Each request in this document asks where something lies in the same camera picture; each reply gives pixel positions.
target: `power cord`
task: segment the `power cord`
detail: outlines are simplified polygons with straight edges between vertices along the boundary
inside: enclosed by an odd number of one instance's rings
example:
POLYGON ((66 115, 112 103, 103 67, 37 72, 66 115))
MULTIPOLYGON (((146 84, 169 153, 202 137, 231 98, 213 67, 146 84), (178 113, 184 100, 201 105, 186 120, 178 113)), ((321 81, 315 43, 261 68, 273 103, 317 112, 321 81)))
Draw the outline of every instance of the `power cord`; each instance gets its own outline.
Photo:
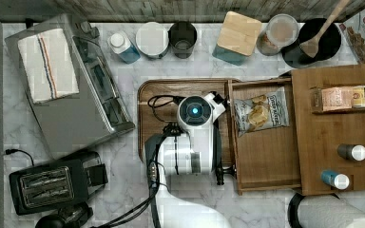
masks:
POLYGON ((171 103, 174 103, 176 105, 179 105, 180 102, 184 98, 185 97, 182 97, 182 96, 174 96, 174 95, 158 95, 158 96, 154 96, 154 97, 150 98, 149 101, 147 101, 147 105, 152 108, 153 115, 156 117, 156 119, 158 119, 159 121, 164 122, 164 123, 173 123, 175 121, 165 121, 162 118, 160 118, 158 116, 158 114, 156 113, 156 108, 163 107, 163 106, 166 106, 166 105, 171 104, 171 103), (171 100, 170 101, 167 101, 167 102, 165 102, 163 104, 156 105, 156 103, 161 98, 171 98, 171 100))
POLYGON ((149 169, 154 164, 156 167, 156 174, 157 174, 156 178, 152 180, 152 184, 151 184, 150 188, 153 188, 153 191, 151 191, 152 193, 149 195, 149 197, 145 201, 141 202, 138 206, 132 208, 131 210, 129 210, 125 214, 121 215, 120 217, 118 217, 112 221, 109 221, 108 223, 106 223, 104 225, 101 225, 98 227, 93 226, 90 228, 109 228, 109 227, 119 226, 119 225, 132 221, 133 219, 138 217, 141 213, 143 213, 144 210, 146 210, 146 208, 149 206, 150 202, 153 199, 155 199, 156 194, 159 191, 159 186, 162 184, 162 183, 160 183, 160 177, 158 175, 159 174, 159 165, 161 165, 158 163, 158 155, 159 155, 160 146, 162 145, 163 141, 167 137, 179 136, 179 135, 181 135, 182 132, 183 131, 180 129, 180 127, 177 125, 177 123, 169 123, 167 126, 164 127, 163 136, 162 136, 160 142, 156 145, 156 153, 151 158, 150 164, 147 165, 147 169, 149 169), (132 215, 136 211, 138 211, 138 212, 135 215, 133 215, 130 218, 126 218, 126 217, 132 215))
POLYGON ((26 152, 24 150, 21 150, 21 149, 7 149, 7 150, 5 150, 6 155, 14 154, 16 152, 21 152, 21 153, 24 153, 24 154, 28 155, 30 157, 32 166, 34 166, 34 159, 32 158, 31 154, 29 154, 28 152, 26 152))

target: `toaster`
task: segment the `toaster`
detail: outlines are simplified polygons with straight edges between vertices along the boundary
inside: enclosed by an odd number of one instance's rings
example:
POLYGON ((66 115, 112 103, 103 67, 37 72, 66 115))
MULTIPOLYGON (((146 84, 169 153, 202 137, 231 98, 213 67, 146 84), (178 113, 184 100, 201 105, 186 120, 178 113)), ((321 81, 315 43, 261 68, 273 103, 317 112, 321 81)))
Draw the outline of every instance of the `toaster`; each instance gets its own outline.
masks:
POLYGON ((60 14, 5 40, 31 110, 55 159, 135 127, 99 46, 99 35, 99 30, 93 28, 86 18, 60 14), (62 29, 66 36, 79 93, 34 104, 18 41, 51 29, 62 29))
POLYGON ((19 216, 86 202, 108 183, 99 154, 88 150, 16 171, 9 180, 19 216))

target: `black lid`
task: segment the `black lid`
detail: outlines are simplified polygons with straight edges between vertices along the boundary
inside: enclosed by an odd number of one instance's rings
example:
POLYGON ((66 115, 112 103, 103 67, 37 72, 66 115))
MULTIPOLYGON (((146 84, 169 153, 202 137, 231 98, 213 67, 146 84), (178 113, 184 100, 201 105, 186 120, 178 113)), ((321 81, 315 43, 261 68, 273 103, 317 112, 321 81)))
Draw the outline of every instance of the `black lid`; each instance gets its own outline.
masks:
POLYGON ((35 228, 63 228, 65 226, 65 221, 58 215, 49 215, 42 217, 35 228))

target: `kitchen towel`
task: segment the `kitchen towel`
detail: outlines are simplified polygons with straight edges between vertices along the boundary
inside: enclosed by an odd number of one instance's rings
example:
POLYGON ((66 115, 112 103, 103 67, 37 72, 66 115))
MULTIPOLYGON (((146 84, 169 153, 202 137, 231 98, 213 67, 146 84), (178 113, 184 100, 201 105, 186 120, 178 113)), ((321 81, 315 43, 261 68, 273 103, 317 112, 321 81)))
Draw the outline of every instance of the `kitchen towel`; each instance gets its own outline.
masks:
POLYGON ((79 93, 67 39, 61 28, 19 40, 18 47, 35 104, 79 93))
POLYGON ((303 228, 365 228, 365 213, 333 196, 306 197, 298 221, 303 228))

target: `black toaster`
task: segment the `black toaster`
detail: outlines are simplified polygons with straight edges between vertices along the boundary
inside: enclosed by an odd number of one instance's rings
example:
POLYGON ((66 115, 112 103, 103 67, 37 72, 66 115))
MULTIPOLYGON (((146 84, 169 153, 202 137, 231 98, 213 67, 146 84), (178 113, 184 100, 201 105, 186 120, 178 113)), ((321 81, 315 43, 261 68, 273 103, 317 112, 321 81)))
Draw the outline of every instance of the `black toaster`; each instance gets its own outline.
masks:
POLYGON ((85 202, 108 183, 99 154, 86 150, 11 173, 9 178, 19 216, 85 202))

